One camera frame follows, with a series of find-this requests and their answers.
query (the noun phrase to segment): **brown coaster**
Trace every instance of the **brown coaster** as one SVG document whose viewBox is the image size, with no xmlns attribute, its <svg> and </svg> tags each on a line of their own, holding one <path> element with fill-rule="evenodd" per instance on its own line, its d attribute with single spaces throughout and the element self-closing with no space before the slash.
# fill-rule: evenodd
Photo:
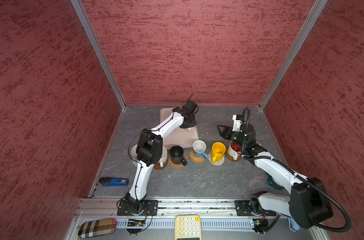
<svg viewBox="0 0 364 240">
<path fill-rule="evenodd" d="M 196 162 L 196 163 L 202 163 L 205 160 L 203 157 L 196 157 L 194 154 L 194 150 L 191 150 L 191 152 L 190 152 L 190 159 L 191 159 L 191 161 Z"/>
<path fill-rule="evenodd" d="M 184 166 L 182 165 L 182 163 L 180 163 L 180 164 L 174 164 L 172 161 L 171 161 L 171 156 L 169 156 L 168 158 L 167 158 L 167 160 L 169 160 L 169 163 L 170 163 L 170 166 L 171 166 L 171 168 L 172 169 L 177 169 L 177 170 L 181 170 Z"/>
<path fill-rule="evenodd" d="M 233 161 L 233 162 L 237 162 L 237 161 L 239 161 L 239 160 L 241 160 L 241 159 L 242 159 L 242 156 L 241 156 L 241 155 L 239 155 L 239 156 L 238 156 L 238 159 L 237 159 L 237 160 L 234 160 L 234 159 L 233 159 L 233 157 L 232 157 L 232 156 L 230 156 L 230 154 L 228 154 L 227 149 L 226 149 L 225 154 L 226 154 L 226 157 L 227 157 L 230 161 Z"/>
<path fill-rule="evenodd" d="M 163 163 L 163 167 L 161 167 L 160 163 L 158 162 L 157 164 L 155 164 L 154 169 L 156 169 L 156 170 L 164 169 L 167 166 L 167 163 L 168 163 L 168 159 Z"/>
</svg>

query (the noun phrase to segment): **black mounting plate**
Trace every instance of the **black mounting plate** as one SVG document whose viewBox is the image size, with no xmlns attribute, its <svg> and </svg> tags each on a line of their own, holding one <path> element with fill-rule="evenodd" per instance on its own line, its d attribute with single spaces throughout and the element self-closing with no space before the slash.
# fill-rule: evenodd
<svg viewBox="0 0 364 240">
<path fill-rule="evenodd" d="M 252 217 L 259 217 L 252 214 L 249 210 L 249 200 L 236 200 L 235 201 L 235 210 L 237 210 L 237 216 L 252 216 Z M 266 211 L 266 216 L 276 216 L 276 212 L 274 211 Z"/>
<path fill-rule="evenodd" d="M 145 207 L 147 207 L 147 216 L 151 216 L 151 213 L 153 216 L 156 216 L 156 212 L 158 211 L 158 200 L 145 200 L 144 202 Z M 128 207 L 126 201 L 121 201 L 118 207 L 118 216 L 144 216 L 145 211 L 142 211 L 139 215 L 134 215 L 134 211 L 131 210 L 131 208 Z"/>
</svg>

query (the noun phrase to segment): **gray marble surface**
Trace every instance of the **gray marble surface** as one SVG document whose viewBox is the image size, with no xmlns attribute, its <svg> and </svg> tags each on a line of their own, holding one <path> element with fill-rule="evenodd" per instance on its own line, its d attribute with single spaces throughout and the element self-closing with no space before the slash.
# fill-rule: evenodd
<svg viewBox="0 0 364 240">
<path fill-rule="evenodd" d="M 136 167 L 129 158 L 127 148 L 130 141 L 143 128 L 150 129 L 159 124 L 159 111 L 172 106 L 129 105 L 123 117 L 118 136 L 103 167 L 102 177 L 121 177 L 130 180 L 127 187 L 103 187 L 97 185 L 94 196 L 116 196 L 126 194 L 133 184 Z M 200 106 L 196 114 L 199 139 L 210 152 L 214 142 L 228 146 L 229 141 L 219 136 L 217 125 L 232 126 L 232 115 L 242 114 L 240 106 Z M 271 136 L 267 131 L 262 115 L 256 107 L 251 107 L 250 123 L 256 130 L 256 139 L 274 156 L 279 156 Z M 191 148 L 185 149 L 187 156 Z M 147 197 L 190 197 L 190 198 L 249 198 L 251 194 L 267 190 L 274 194 L 288 195 L 285 190 L 276 190 L 265 182 L 267 174 L 248 161 L 233 162 L 225 157 L 221 166 L 209 161 L 197 164 L 187 158 L 187 165 L 181 170 L 172 169 L 168 164 L 162 170 L 153 169 L 147 185 Z"/>
</svg>

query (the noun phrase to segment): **teal object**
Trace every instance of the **teal object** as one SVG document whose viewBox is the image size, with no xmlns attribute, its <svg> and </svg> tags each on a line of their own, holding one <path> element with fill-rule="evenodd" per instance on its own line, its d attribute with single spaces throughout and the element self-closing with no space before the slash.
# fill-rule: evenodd
<svg viewBox="0 0 364 240">
<path fill-rule="evenodd" d="M 269 185 L 269 186 L 271 186 L 271 187 L 273 187 L 273 188 L 275 188 L 277 190 L 282 190 L 283 189 L 283 186 L 276 183 L 274 181 L 273 177 L 270 174 L 268 174 L 266 182 L 267 182 L 267 185 Z"/>
</svg>

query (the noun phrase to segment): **calculator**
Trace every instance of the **calculator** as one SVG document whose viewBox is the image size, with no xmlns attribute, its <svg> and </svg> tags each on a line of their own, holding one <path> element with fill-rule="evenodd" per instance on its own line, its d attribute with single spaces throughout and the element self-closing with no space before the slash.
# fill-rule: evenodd
<svg viewBox="0 0 364 240">
<path fill-rule="evenodd" d="M 198 215 L 175 218 L 175 240 L 202 240 L 201 218 Z"/>
</svg>

